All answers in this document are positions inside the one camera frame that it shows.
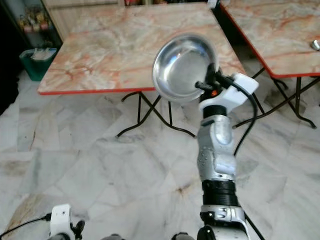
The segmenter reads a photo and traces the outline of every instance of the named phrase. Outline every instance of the white robot part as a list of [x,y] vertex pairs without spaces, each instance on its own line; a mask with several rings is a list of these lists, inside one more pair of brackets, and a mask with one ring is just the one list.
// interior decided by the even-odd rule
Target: white robot part
[[71,230],[71,206],[69,204],[57,205],[52,209],[50,221],[50,236],[66,235],[70,240],[75,240],[75,234]]
[[[259,86],[259,83],[253,78],[242,73],[235,73],[232,76],[233,82],[252,94]],[[242,105],[248,98],[235,87],[230,86],[224,89],[218,96],[200,102],[199,109],[202,112],[205,107],[212,105],[221,105],[230,113],[234,108]]]

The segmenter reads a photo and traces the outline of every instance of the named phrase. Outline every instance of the marble floor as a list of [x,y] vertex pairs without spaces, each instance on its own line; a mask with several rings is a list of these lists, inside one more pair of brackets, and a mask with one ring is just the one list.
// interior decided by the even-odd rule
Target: marble floor
[[[259,70],[246,51],[239,57],[248,75]],[[266,74],[257,80],[265,109],[282,100]],[[293,91],[295,82],[286,82]],[[84,240],[112,233],[169,240],[181,231],[196,237],[202,226],[196,139],[165,127],[154,114],[117,139],[136,121],[137,96],[125,102],[124,93],[40,96],[37,86],[23,72],[16,102],[0,116],[0,232],[70,203],[72,220],[86,221]],[[320,239],[319,93],[316,85],[301,96],[304,116],[318,129],[285,106],[258,120],[239,151],[238,197],[267,240]],[[197,102],[172,108],[174,124],[196,133]],[[158,110],[167,114],[164,100]],[[230,117],[239,122],[251,114],[246,102]],[[245,128],[234,131],[237,140]],[[39,222],[4,239],[45,240],[48,233],[49,224]]]

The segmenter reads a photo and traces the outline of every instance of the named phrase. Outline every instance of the stainless steel bowl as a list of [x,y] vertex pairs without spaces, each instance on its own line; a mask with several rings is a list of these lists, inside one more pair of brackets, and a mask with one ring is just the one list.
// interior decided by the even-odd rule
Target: stainless steel bowl
[[191,33],[176,36],[162,47],[154,60],[155,89],[170,102],[190,102],[203,92],[195,88],[195,83],[205,80],[211,63],[218,71],[217,53],[205,38]]

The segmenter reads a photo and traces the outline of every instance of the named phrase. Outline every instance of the plastic container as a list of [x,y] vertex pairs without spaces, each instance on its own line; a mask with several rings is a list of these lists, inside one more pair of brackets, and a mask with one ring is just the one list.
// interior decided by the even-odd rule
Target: plastic container
[[46,74],[57,54],[56,48],[50,48],[49,51],[54,51],[54,54],[46,60],[33,60],[31,56],[35,52],[34,49],[26,50],[20,54],[20,60],[32,81],[40,82]]

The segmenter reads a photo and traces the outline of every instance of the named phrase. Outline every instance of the small silver object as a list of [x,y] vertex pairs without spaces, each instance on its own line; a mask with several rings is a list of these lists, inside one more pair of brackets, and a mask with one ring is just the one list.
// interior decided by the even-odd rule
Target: small silver object
[[320,42],[318,40],[313,40],[311,43],[311,47],[314,50],[320,51]]
[[152,67],[155,89],[170,102],[197,99],[203,91],[195,83],[205,81],[211,63],[218,71],[218,55],[209,41],[192,33],[176,36],[155,57]]

